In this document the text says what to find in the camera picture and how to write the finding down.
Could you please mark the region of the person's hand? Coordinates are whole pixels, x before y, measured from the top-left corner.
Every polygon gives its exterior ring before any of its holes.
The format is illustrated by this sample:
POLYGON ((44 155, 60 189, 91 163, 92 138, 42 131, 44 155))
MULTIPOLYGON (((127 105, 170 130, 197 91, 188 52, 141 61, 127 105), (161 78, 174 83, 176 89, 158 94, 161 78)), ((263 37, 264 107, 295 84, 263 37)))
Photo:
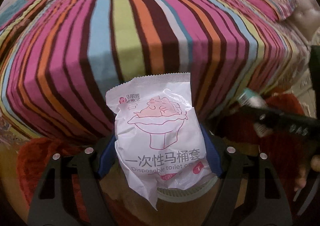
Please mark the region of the person's hand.
POLYGON ((307 179, 307 175, 309 170, 312 169, 315 172, 319 172, 320 170, 320 158, 319 155, 315 155, 313 156, 310 165, 306 166, 303 165, 300 167, 299 169, 299 174, 297 176, 297 178, 295 179, 295 187, 294 187, 294 191, 297 192, 298 190, 301 190, 302 188, 304 188, 306 186, 306 179, 307 179))

